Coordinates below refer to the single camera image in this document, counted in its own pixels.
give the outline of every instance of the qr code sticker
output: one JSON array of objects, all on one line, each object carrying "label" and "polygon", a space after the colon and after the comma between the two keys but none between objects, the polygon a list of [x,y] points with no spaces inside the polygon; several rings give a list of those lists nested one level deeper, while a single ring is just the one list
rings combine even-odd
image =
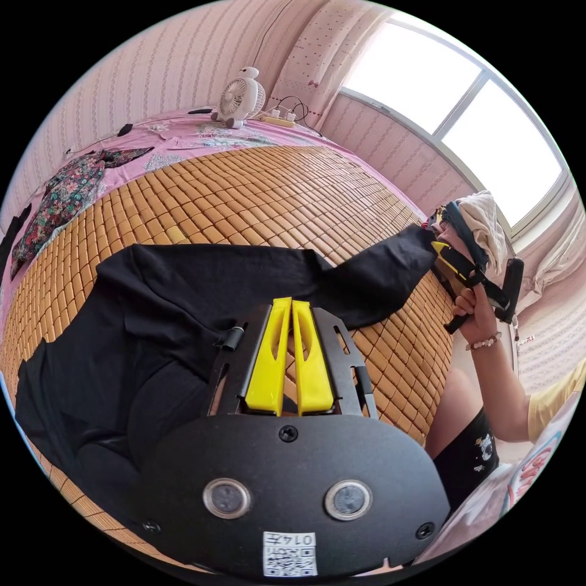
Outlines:
[{"label": "qr code sticker", "polygon": [[265,576],[317,576],[315,533],[265,531],[262,545]]}]

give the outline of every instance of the small desk fan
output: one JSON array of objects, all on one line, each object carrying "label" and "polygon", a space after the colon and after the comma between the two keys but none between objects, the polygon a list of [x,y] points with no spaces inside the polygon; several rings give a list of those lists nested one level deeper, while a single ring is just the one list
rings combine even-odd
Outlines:
[{"label": "small desk fan", "polygon": [[242,77],[233,79],[227,85],[217,112],[211,116],[214,121],[225,122],[228,128],[242,128],[245,120],[253,118],[261,111],[267,99],[264,88],[255,79],[258,69],[245,67],[240,71]]}]

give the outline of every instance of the pink bed sheet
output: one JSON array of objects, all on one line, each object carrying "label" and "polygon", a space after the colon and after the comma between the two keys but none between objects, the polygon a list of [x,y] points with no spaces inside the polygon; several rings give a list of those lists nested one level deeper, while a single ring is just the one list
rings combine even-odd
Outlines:
[{"label": "pink bed sheet", "polygon": [[[400,189],[367,165],[354,153],[324,137],[319,137],[315,131],[304,127],[302,124],[297,125],[294,129],[290,129],[252,120],[248,121],[242,129],[234,130],[226,128],[224,124],[212,122],[209,114],[190,115],[186,111],[181,110],[166,114],[164,118],[153,117],[145,120],[135,125],[128,134],[121,137],[113,136],[99,141],[77,153],[72,153],[70,158],[102,149],[122,150],[154,147],[153,151],[140,159],[136,159],[122,167],[106,169],[94,194],[92,201],[94,203],[113,189],[175,162],[237,148],[274,145],[314,145],[329,147],[347,159],[350,159],[356,165],[362,167],[368,174],[379,180],[398,199],[412,209],[422,221],[426,218],[425,214]],[[32,203],[32,211],[29,220],[34,216],[40,204],[45,186],[46,184],[30,200]],[[27,224],[25,223],[16,235],[15,243],[24,234]],[[31,263],[23,267],[11,282],[10,264],[11,259],[9,258],[4,269],[4,274],[2,275],[2,284],[0,286],[0,340],[4,334],[4,324],[14,293],[28,268],[32,265]]]}]

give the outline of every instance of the curtain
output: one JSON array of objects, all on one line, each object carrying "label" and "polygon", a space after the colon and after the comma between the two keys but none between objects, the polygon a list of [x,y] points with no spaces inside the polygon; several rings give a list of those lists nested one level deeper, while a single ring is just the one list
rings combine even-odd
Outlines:
[{"label": "curtain", "polygon": [[[267,109],[288,96],[309,109],[308,126],[319,130],[352,65],[391,16],[392,10],[364,0],[330,0],[311,19],[285,62]],[[284,100],[293,109],[298,99]],[[294,108],[297,118],[307,110]]]},{"label": "curtain", "polygon": [[586,213],[578,204],[570,224],[557,245],[547,254],[537,267],[535,276],[524,283],[528,293],[519,300],[516,313],[533,305],[543,295],[549,285],[570,276],[586,261]]}]

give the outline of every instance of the power strip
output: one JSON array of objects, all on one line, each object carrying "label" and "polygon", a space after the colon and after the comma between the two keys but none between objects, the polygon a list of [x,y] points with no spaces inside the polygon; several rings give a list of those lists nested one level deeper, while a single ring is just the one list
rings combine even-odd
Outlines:
[{"label": "power strip", "polygon": [[260,121],[266,122],[267,124],[275,124],[277,126],[286,126],[287,128],[295,128],[297,126],[295,122],[283,120],[282,118],[273,118],[272,116],[261,116]]}]

